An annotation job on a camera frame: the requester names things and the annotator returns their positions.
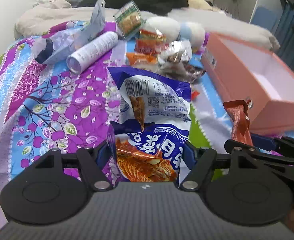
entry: qr code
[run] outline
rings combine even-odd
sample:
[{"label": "qr code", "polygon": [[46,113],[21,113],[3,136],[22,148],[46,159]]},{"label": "qr code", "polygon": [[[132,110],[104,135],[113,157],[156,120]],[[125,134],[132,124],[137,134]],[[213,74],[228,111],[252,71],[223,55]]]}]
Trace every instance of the qr code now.
[{"label": "qr code", "polygon": [[159,98],[148,97],[148,106],[159,108]]}]

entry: beige blanket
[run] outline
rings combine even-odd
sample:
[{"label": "beige blanket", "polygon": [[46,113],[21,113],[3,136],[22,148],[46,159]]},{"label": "beige blanket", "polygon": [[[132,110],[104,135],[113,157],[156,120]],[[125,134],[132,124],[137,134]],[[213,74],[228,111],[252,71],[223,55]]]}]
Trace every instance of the beige blanket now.
[{"label": "beige blanket", "polygon": [[[62,22],[70,20],[90,19],[92,7],[70,8],[70,4],[59,0],[51,5],[38,5],[26,11],[16,22],[14,27],[15,38],[31,35],[42,35],[49,28]],[[106,21],[113,22],[113,15],[117,9],[106,9]],[[150,12],[142,11],[143,18],[155,16]],[[277,51],[279,43],[277,39],[266,29],[256,25],[248,24],[226,16],[224,13],[200,10],[194,8],[174,9],[168,17],[178,22],[198,22],[202,24],[207,32],[217,32],[245,41],[257,44],[265,49]]]}]

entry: gray panel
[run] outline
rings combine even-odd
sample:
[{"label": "gray panel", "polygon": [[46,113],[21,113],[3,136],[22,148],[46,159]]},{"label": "gray panel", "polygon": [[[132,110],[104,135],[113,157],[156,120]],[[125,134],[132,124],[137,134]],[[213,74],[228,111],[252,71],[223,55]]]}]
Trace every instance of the gray panel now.
[{"label": "gray panel", "polygon": [[85,209],[62,223],[10,222],[0,231],[0,240],[18,239],[293,240],[294,234],[280,222],[258,228],[228,223],[212,214],[199,195],[170,182],[120,182],[112,191],[95,193]]}]

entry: barcode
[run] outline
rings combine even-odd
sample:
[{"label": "barcode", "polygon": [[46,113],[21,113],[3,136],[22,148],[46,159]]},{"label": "barcode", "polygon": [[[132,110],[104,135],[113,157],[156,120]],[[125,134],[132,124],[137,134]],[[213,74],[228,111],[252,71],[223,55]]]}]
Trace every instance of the barcode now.
[{"label": "barcode", "polygon": [[159,98],[148,97],[148,106],[159,108]]},{"label": "barcode", "polygon": [[127,95],[133,97],[149,96],[148,81],[125,80]]}]

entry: black circular joint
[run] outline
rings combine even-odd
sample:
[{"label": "black circular joint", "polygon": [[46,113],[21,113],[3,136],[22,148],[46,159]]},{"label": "black circular joint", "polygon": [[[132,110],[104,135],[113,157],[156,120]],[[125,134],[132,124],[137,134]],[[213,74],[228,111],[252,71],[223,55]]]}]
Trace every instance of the black circular joint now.
[{"label": "black circular joint", "polygon": [[86,188],[78,179],[46,171],[33,177],[19,175],[0,195],[8,220],[32,225],[66,220],[79,212],[86,200]]},{"label": "black circular joint", "polygon": [[292,193],[273,174],[246,169],[211,182],[205,201],[208,208],[224,220],[261,226],[279,221],[288,214]]}]

